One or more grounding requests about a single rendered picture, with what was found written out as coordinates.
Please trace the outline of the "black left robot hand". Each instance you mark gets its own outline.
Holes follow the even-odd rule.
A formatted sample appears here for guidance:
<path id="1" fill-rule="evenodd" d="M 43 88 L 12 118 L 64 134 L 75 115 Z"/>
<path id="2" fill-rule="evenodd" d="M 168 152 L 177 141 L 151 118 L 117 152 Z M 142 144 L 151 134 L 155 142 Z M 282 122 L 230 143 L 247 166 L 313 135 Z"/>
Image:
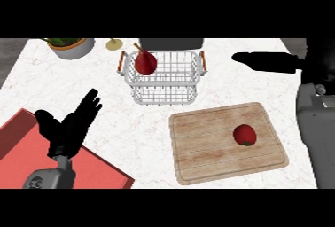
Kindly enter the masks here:
<path id="1" fill-rule="evenodd" d="M 58 121 L 43 109 L 34 113 L 40 134 L 50 142 L 47 156 L 52 159 L 58 156 L 71 159 L 80 151 L 90 125 L 102 108 L 97 94 L 95 89 L 89 91 L 77 109 L 65 116 L 64 121 Z"/>

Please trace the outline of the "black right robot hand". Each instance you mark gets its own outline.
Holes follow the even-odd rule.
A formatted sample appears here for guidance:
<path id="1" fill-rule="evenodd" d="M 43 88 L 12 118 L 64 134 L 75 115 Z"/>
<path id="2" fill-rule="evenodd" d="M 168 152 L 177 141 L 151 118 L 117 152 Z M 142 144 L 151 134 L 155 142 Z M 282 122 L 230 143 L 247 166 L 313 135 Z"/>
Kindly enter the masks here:
<path id="1" fill-rule="evenodd" d="M 232 60 L 261 72 L 294 74 L 304 69 L 304 60 L 286 52 L 236 52 Z"/>

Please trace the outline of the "red pear with green stem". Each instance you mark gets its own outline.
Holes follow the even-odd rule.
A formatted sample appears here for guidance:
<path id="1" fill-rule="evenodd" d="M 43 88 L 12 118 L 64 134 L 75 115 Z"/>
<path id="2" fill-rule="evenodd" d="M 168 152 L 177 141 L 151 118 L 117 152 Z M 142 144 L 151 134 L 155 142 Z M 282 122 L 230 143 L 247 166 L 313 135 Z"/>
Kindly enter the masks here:
<path id="1" fill-rule="evenodd" d="M 257 142 L 257 133 L 248 124 L 242 124 L 235 128 L 233 138 L 236 143 L 244 146 L 252 146 Z"/>

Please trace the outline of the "dark red pear with stalk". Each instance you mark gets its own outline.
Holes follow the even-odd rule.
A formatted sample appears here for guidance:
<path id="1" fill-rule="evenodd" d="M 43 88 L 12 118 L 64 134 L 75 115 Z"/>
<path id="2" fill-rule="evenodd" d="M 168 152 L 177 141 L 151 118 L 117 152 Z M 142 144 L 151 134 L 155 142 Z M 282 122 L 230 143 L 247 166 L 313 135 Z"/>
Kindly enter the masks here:
<path id="1" fill-rule="evenodd" d="M 151 75 L 157 70 L 157 57 L 139 46 L 133 44 L 139 49 L 139 54 L 134 60 L 134 68 L 139 74 Z"/>

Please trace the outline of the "wooden cutting board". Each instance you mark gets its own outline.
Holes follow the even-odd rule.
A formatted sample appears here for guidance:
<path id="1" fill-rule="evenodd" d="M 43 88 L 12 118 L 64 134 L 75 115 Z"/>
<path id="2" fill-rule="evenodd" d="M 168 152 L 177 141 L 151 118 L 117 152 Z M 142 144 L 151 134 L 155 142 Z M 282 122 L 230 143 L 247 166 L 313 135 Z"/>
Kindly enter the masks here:
<path id="1" fill-rule="evenodd" d="M 255 130 L 251 146 L 239 144 L 233 137 L 242 124 Z M 176 113 L 168 126 L 176 176 L 183 185 L 288 166 L 283 145 L 258 102 Z"/>

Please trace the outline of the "red flat box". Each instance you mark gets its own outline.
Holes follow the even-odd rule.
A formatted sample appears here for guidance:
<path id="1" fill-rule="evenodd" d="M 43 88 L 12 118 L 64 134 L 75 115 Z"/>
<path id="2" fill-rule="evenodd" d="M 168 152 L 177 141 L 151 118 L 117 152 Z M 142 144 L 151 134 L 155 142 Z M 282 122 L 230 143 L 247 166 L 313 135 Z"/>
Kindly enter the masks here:
<path id="1" fill-rule="evenodd" d="M 33 113 L 21 108 L 0 127 L 0 189 L 18 189 L 37 169 L 56 168 L 47 157 Z M 130 189 L 134 179 L 84 146 L 72 158 L 75 189 Z"/>

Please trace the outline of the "dark grey appliance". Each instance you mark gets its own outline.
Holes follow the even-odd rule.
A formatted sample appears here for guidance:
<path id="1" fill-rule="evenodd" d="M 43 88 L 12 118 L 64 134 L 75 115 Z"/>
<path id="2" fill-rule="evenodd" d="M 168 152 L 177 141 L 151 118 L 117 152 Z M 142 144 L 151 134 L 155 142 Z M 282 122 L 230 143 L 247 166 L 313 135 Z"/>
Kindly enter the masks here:
<path id="1" fill-rule="evenodd" d="M 140 38 L 140 46 L 149 51 L 185 51 L 201 49 L 202 38 Z"/>

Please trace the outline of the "white plant pot orange rim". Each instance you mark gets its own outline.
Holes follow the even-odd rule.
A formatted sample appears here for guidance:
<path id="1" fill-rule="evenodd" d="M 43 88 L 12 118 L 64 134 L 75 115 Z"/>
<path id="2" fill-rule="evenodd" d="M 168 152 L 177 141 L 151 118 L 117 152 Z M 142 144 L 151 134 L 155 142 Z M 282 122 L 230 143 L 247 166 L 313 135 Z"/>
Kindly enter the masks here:
<path id="1" fill-rule="evenodd" d="M 65 47 L 55 47 L 49 45 L 53 53 L 61 59 L 80 59 L 83 58 L 92 51 L 95 47 L 95 39 L 83 38 L 77 43 Z"/>

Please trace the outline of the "green potted plant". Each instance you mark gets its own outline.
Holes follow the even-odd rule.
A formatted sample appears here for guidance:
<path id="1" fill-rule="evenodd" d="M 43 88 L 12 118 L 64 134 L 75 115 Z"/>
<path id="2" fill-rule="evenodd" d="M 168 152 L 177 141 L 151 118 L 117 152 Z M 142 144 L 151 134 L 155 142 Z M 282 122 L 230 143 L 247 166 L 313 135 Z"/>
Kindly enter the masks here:
<path id="1" fill-rule="evenodd" d="M 65 47 L 80 42 L 80 38 L 41 38 L 53 47 Z"/>

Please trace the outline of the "pale yellow round object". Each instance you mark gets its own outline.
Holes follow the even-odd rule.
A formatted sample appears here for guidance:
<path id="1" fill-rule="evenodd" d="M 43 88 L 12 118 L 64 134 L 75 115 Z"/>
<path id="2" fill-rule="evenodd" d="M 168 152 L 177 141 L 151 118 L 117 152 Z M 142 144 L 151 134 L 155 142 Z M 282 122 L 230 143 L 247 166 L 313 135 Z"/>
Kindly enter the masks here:
<path id="1" fill-rule="evenodd" d="M 108 43 L 106 43 L 106 48 L 109 51 L 115 51 L 123 47 L 123 41 L 121 39 L 114 39 L 111 38 Z"/>

